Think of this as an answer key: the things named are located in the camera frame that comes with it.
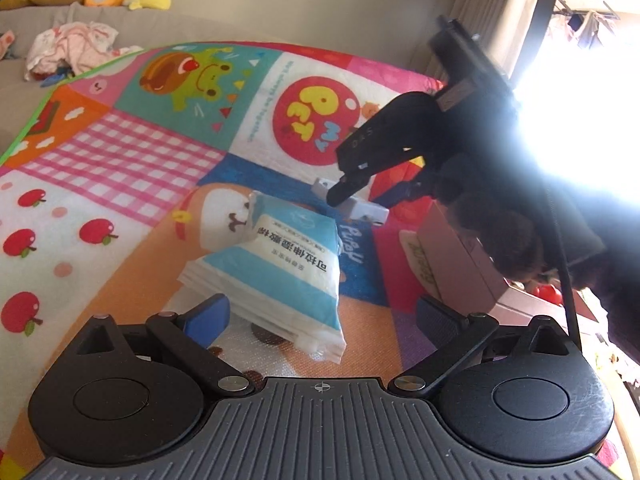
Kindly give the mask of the colourful cartoon play mat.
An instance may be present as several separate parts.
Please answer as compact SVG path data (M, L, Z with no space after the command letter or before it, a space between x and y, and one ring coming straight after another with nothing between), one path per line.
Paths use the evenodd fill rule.
M183 44L57 88L1 168L2 477L88 477L42 457L26 404L91 315L137 323L182 306L183 267L236 240L251 190L317 206L311 182L336 173L350 130L399 92L441 86L318 49ZM398 235L427 208L400 205L382 228L338 224L340 364L262 344L233 320L221 355L270 374L267 392L226 404L141 477L461 477L422 408L378 385L423 348L409 318L422 287Z

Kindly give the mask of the pink white crumpled cloth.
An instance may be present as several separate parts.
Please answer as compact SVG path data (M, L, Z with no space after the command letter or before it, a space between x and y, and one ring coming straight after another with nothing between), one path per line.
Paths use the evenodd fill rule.
M25 79L41 80L61 68L74 76L90 72L114 58L142 51L142 47L115 47L119 32L103 23L73 22L39 34L25 60Z

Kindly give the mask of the red round-head toy figure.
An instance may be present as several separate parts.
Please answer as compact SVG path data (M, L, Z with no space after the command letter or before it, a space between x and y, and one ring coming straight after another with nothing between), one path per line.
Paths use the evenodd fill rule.
M563 297L559 289L552 284L538 284L533 288L532 294L541 300L555 304L556 306L562 306Z

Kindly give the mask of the white battery charger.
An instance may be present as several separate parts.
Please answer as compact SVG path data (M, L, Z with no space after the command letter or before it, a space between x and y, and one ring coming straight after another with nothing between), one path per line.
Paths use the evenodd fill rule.
M314 184L311 185L311 192L328 204L329 192L337 185L337 181L317 178L314 180ZM333 206L333 209L345 220L367 222L372 226L384 226L390 215L390 211L387 208L355 195L348 196L341 203Z

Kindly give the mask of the grey sofa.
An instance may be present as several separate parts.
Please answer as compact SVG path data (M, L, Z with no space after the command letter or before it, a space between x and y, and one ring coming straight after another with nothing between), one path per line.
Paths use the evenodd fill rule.
M1 12L1 32L14 35L1 60L1 149L32 117L46 90L35 82L62 64L87 73L118 56L191 41L272 41L246 26L163 10L124 6L29 6Z

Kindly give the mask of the pink cardboard box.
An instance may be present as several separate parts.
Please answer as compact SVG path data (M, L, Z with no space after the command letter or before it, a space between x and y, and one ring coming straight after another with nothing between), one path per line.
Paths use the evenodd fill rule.
M418 240L434 275L440 300L460 314L482 312L503 325L526 325L548 315L566 325L561 306L509 284L494 268L477 240L460 237L445 209L432 203L418 229Z

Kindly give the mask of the blue white tissue pack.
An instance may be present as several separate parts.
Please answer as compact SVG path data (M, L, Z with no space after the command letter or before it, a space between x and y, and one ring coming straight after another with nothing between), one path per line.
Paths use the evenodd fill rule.
M254 191L240 240L187 263L179 281L203 296L221 292L236 315L338 364L341 251L334 219Z

